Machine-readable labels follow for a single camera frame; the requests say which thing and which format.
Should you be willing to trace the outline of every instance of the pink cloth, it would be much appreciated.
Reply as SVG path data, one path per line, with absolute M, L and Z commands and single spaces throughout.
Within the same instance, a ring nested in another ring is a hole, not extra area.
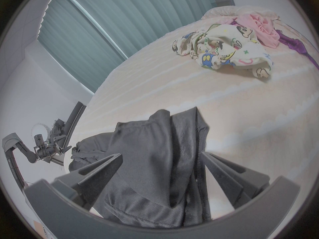
M 258 40 L 265 46 L 277 48 L 280 36 L 276 32 L 272 20 L 254 14 L 243 14 L 233 20 L 239 25 L 255 30 Z

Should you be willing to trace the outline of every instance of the tiled ceiling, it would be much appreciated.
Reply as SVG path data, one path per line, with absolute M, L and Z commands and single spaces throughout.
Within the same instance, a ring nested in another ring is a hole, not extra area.
M 50 0 L 30 0 L 21 10 L 0 47 L 0 91 L 24 59 L 24 49 L 37 38 L 42 16 Z

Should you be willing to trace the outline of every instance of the purple satin garment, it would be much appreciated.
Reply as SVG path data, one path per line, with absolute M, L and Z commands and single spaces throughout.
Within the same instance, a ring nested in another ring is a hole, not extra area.
M 281 30 L 276 30 L 276 32 L 279 34 L 280 39 L 279 42 L 288 45 L 289 49 L 297 51 L 299 54 L 303 54 L 306 57 L 309 58 L 309 60 L 317 67 L 319 70 L 319 65 L 317 62 L 313 59 L 312 56 L 310 56 L 305 48 L 305 45 L 300 41 L 299 39 L 293 39 L 288 36 L 285 36 Z

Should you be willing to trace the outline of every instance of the teal pleated curtain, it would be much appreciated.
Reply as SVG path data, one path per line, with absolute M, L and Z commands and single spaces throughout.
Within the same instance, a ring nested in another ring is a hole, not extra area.
M 127 57 L 199 20 L 215 0 L 76 0 Z M 52 0 L 38 40 L 78 81 L 95 92 L 123 58 L 69 0 Z

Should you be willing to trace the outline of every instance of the bed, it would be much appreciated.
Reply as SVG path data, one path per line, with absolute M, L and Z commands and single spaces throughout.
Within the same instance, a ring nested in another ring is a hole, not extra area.
M 281 43 L 276 49 L 265 47 L 275 63 L 267 80 L 227 65 L 218 71 L 202 68 L 189 56 L 175 54 L 171 46 L 186 33 L 252 11 L 273 19 L 275 29 L 283 34 L 300 39 L 317 62 L 319 54 L 274 12 L 227 7 L 214 8 L 201 20 L 166 34 L 113 70 L 81 116 L 70 145 L 112 132 L 119 121 L 147 120 L 159 109 L 175 114 L 197 106 L 210 127 L 206 151 L 268 174 L 270 183 L 284 175 L 301 185 L 283 226 L 318 174 L 319 71 L 307 57 Z M 66 172 L 70 157 L 68 151 Z M 233 210 L 209 172 L 207 187 L 214 219 Z

